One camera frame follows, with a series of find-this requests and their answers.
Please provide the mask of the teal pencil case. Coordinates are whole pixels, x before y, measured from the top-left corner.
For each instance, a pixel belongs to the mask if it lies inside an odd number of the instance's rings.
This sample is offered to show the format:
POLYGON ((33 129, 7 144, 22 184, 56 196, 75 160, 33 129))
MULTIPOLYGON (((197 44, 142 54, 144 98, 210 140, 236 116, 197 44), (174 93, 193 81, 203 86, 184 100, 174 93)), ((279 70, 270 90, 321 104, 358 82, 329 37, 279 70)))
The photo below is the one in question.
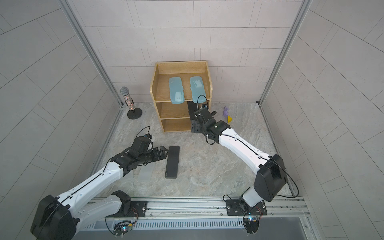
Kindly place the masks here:
POLYGON ((202 77, 190 77, 190 84, 193 102, 203 104, 207 99, 202 77))
POLYGON ((184 88, 180 77, 169 78, 169 89, 172 104, 182 104, 185 101, 184 88))

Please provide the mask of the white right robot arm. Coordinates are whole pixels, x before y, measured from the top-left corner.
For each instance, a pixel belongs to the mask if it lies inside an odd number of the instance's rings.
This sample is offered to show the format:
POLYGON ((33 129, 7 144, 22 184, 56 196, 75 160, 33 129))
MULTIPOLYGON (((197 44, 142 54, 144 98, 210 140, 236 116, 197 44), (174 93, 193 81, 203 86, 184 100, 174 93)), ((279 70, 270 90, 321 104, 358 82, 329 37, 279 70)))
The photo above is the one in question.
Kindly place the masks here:
POLYGON ((271 202, 290 176, 286 172, 281 156, 277 154, 271 156, 257 149, 240 137, 229 124, 224 121, 217 122, 214 114, 215 112, 211 113, 208 108, 194 112, 201 133, 207 141, 213 140, 214 143, 231 150, 256 174, 253 186, 239 198, 239 207, 248 214, 257 204, 263 201, 271 202))

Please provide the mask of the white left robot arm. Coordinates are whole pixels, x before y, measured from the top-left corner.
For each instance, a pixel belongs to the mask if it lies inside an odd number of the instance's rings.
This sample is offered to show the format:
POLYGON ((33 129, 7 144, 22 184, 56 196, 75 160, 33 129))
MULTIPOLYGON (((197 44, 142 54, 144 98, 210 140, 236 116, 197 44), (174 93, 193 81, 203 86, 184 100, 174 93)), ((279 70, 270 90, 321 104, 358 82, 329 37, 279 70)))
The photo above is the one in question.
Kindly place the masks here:
POLYGON ((94 175, 65 193, 48 195, 38 205, 31 233, 38 240, 70 240, 88 225, 112 215, 123 217, 138 212, 131 206, 131 197, 115 191, 105 199, 89 204, 102 190, 123 178, 137 167, 166 159, 168 149, 154 147, 150 134, 136 137, 133 144, 109 159, 94 175))

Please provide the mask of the black pencil case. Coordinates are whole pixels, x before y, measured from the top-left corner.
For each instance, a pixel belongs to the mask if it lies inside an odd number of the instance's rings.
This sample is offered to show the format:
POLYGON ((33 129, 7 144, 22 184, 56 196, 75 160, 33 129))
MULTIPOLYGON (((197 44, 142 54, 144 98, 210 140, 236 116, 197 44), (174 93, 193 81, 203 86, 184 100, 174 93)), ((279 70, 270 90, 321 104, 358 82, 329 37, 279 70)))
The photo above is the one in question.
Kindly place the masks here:
POLYGON ((193 101, 188 101, 187 105, 191 121, 196 120, 197 118, 195 116, 195 112, 198 110, 197 104, 195 104, 193 101))
POLYGON ((180 147, 170 146, 167 157, 165 178, 176 179, 179 168, 180 147))

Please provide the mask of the clear pencil case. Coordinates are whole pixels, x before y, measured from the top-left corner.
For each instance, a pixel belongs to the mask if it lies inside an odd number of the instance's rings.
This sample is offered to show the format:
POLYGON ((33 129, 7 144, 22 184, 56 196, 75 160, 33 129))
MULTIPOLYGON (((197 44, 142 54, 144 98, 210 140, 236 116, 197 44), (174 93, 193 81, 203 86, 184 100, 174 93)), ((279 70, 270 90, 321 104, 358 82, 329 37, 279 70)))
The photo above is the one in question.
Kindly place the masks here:
POLYGON ((150 163, 144 167, 141 167, 138 179, 142 182, 150 181, 154 168, 155 168, 154 163, 150 163))

